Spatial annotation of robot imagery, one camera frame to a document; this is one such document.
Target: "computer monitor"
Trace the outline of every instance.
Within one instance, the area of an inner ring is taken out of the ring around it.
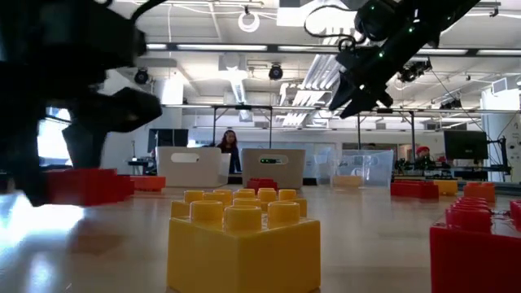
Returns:
[[[488,159],[487,134],[482,131],[444,131],[445,156],[448,160]]]

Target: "cable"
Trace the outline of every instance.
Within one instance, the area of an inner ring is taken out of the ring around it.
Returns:
[[[454,96],[453,96],[453,94],[450,92],[450,90],[447,89],[447,87],[444,85],[443,81],[441,81],[441,79],[438,77],[438,75],[436,74],[436,72],[434,72],[434,70],[432,70],[432,69],[431,69],[431,72],[432,72],[432,74],[436,77],[436,79],[440,82],[440,85],[443,86],[443,88],[445,89],[445,91],[447,92],[447,94],[449,94],[449,96],[450,96],[451,98],[456,99],[456,98],[454,98]],[[466,114],[467,116],[469,116],[469,118],[471,118],[472,123],[474,123],[476,126],[479,127],[479,129],[481,129],[481,131],[483,131],[485,134],[487,134],[487,138],[488,138],[488,140],[492,141],[492,139],[490,138],[490,136],[488,135],[488,133],[486,133],[486,132],[484,131],[484,129],[483,129],[481,126],[478,125],[477,121],[474,120],[474,118],[472,118],[472,116],[469,114],[469,112],[467,112],[467,111],[465,110],[465,108],[463,108],[463,107],[462,107],[462,110],[463,110],[463,112],[465,112],[465,114]],[[496,144],[493,143],[493,146],[494,146],[494,150],[495,150],[495,152],[496,152],[497,158],[499,159],[500,156],[499,156],[499,152],[497,152]],[[492,160],[492,159],[490,159],[490,160],[491,160],[493,163],[499,164],[499,162],[497,162],[496,160]]]
[[[139,16],[141,16],[143,13],[149,11],[150,9],[160,5],[163,2],[166,2],[167,0],[148,0],[147,2],[144,2],[142,5],[140,5],[136,11],[132,14],[130,17],[130,20],[133,23],[136,23],[138,21]]]
[[[308,16],[306,17],[306,19],[304,20],[304,31],[311,37],[318,37],[318,38],[327,38],[327,37],[342,37],[342,39],[339,40],[339,44],[338,44],[338,47],[339,47],[339,51],[342,51],[342,50],[345,50],[346,48],[347,49],[354,49],[356,45],[358,44],[362,44],[363,42],[366,41],[366,36],[364,34],[362,34],[362,38],[360,40],[357,40],[354,36],[350,35],[350,34],[346,34],[346,33],[332,33],[332,34],[318,34],[318,33],[311,33],[308,29],[308,18],[315,12],[317,11],[320,11],[322,9],[326,9],[326,8],[335,8],[335,9],[338,9],[338,10],[341,10],[341,11],[347,11],[347,12],[353,12],[353,11],[356,11],[356,10],[353,10],[353,9],[348,9],[348,8],[342,8],[338,5],[323,5],[323,6],[320,6],[320,7],[317,7],[315,9],[313,9],[311,12],[309,12]]]

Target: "bin handle cutout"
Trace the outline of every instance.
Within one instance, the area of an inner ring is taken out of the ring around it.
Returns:
[[[259,156],[259,163],[260,164],[287,164],[289,162],[289,159],[287,158],[287,155],[269,155],[269,154],[263,154]]]
[[[173,153],[170,159],[174,163],[197,163],[199,162],[199,155],[194,153]]]

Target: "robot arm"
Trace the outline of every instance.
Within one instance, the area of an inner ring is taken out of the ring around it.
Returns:
[[[387,81],[426,44],[437,47],[440,34],[460,20],[479,0],[369,0],[355,18],[355,28],[381,46],[357,48],[351,43],[336,60],[344,66],[330,110],[349,103],[341,118],[371,111],[392,98]]]
[[[67,108],[63,132],[74,168],[97,168],[107,133],[129,132],[161,115],[157,97],[130,88],[112,96],[92,85],[108,69],[133,67],[147,50],[135,20],[108,9],[112,0],[17,0],[0,9],[0,170],[34,206],[49,202],[39,167],[38,121],[46,107]]]

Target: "fluorescent light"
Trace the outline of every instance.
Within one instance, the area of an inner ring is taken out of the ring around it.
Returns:
[[[469,50],[462,49],[420,49],[418,54],[425,55],[465,55]]]
[[[521,50],[479,50],[477,55],[519,56]]]
[[[274,110],[315,110],[315,107],[273,106]]]
[[[166,44],[147,44],[148,50],[166,50]]]
[[[179,44],[179,50],[236,50],[236,51],[266,51],[266,45],[218,45],[218,44]]]
[[[163,105],[163,107],[178,107],[178,108],[211,108],[212,105]]]
[[[331,46],[279,46],[282,52],[317,52],[317,53],[338,53],[336,47]]]

